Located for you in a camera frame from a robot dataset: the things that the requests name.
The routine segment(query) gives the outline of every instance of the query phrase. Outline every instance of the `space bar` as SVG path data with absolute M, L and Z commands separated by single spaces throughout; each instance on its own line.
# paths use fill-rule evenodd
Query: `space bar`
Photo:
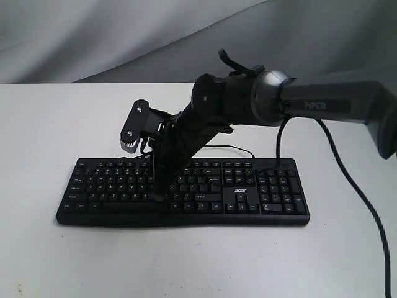
M 108 203 L 102 210 L 114 213 L 165 213 L 168 211 L 166 203 Z

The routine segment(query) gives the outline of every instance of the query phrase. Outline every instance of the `keyboard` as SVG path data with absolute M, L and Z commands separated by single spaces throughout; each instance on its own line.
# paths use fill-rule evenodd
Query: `keyboard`
M 64 225 L 305 225 L 310 215 L 293 159 L 193 158 L 163 202 L 152 201 L 149 158 L 81 158 L 56 219 Z

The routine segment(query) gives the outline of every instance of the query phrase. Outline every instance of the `gray fabric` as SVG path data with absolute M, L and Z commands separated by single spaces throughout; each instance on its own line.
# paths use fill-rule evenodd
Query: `gray fabric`
M 290 75 L 363 70 L 392 75 L 397 61 L 397 1 L 267 1 L 167 47 L 80 83 L 184 82 L 224 76 L 225 48 L 247 66 Z
M 0 83 L 68 83 L 263 0 L 0 0 Z

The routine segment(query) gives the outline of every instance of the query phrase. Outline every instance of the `white table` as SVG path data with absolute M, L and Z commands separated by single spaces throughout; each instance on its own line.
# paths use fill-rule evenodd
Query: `white table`
M 375 222 L 312 120 L 291 121 L 282 139 L 282 157 L 296 160 L 303 183 L 311 213 L 306 227 L 57 224 L 77 158 L 124 156 L 118 137 L 133 102 L 144 98 L 175 113 L 188 103 L 191 87 L 0 85 L 0 297 L 383 297 Z M 397 296 L 397 160 L 378 156 L 364 126 L 327 125 L 383 221 Z M 211 143 L 274 156 L 277 128 L 234 129 Z M 197 156 L 241 153 L 211 148 Z

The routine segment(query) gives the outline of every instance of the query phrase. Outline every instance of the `black robotic arm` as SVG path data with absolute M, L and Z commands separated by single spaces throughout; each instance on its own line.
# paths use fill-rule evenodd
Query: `black robotic arm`
M 152 148 L 158 201 L 190 158 L 231 124 L 279 126 L 287 117 L 306 117 L 365 124 L 380 156 L 389 158 L 397 145 L 397 98 L 375 81 L 337 76 L 291 78 L 263 66 L 245 68 L 224 50 L 220 58 L 234 69 L 226 78 L 199 77 L 190 103 L 177 115 L 136 101 L 120 134 L 122 148 L 134 153 Z

